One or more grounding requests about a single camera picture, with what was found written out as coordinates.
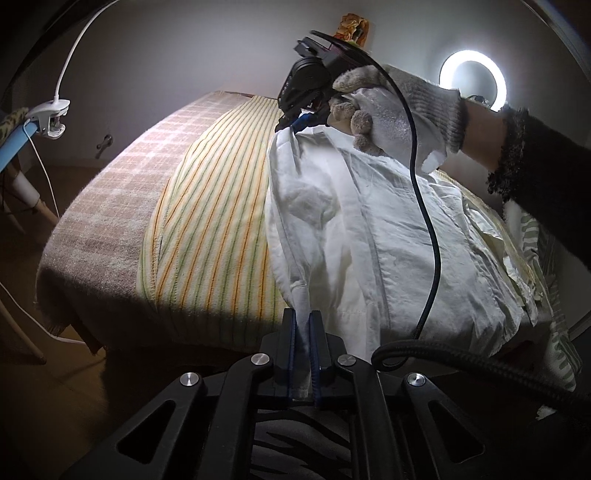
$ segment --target green striped fabric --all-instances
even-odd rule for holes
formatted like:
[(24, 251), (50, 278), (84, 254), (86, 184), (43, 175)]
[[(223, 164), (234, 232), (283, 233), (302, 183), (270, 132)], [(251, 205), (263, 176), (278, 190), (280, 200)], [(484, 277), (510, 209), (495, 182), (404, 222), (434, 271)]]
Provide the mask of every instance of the green striped fabric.
[(554, 274), (555, 239), (529, 213), (522, 210), (521, 243), (525, 257), (536, 274), (544, 279), (547, 298), (552, 308), (550, 342), (545, 354), (545, 364), (553, 378), (561, 379), (568, 390), (576, 387), (575, 375), (582, 362), (569, 339), (566, 318), (560, 306), (558, 282)]
[(281, 111), (253, 97), (189, 148), (145, 232), (137, 290), (173, 339), (254, 351), (286, 306), (271, 271), (265, 156)]

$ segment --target sleeve cuff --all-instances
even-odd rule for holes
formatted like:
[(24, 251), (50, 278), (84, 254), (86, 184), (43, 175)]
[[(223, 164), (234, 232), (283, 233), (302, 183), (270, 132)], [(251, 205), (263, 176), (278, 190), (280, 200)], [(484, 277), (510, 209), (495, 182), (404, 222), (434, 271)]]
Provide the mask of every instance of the sleeve cuff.
[(526, 123), (529, 113), (526, 109), (513, 110), (504, 106), (507, 136), (501, 149), (499, 167), (488, 176), (488, 192), (499, 193), (506, 202), (519, 189), (521, 166), (525, 147)]

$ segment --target black hose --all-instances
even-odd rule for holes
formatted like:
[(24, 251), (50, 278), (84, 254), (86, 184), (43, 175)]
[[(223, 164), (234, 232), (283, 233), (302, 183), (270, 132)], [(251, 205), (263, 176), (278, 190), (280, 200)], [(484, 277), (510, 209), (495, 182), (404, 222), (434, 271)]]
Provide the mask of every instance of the black hose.
[(440, 342), (399, 340), (379, 347), (372, 355), (376, 370), (388, 371), (384, 361), (390, 358), (414, 357), (462, 370), (483, 380), (503, 384), (531, 400), (591, 423), (589, 397), (570, 392), (547, 380), (534, 377), (507, 364), (466, 352)]

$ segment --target white clamp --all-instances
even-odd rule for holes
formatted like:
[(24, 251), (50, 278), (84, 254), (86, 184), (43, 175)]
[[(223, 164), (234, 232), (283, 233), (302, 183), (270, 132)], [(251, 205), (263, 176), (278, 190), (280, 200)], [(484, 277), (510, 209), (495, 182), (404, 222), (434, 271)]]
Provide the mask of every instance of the white clamp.
[(66, 130), (66, 126), (60, 123), (60, 117), (68, 113), (69, 107), (70, 101), (65, 99), (45, 102), (29, 110), (27, 118), (39, 124), (42, 136), (55, 140)]

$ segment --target beige checkered blanket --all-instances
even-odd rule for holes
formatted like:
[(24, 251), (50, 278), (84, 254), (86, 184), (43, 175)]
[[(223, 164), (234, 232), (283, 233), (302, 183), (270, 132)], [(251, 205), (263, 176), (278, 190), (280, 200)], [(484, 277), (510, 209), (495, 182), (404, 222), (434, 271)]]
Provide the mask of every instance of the beige checkered blanket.
[(93, 351), (168, 343), (135, 283), (144, 232), (188, 147), (249, 96), (214, 92), (143, 133), (78, 195), (47, 242), (37, 273), (45, 327), (73, 325)]

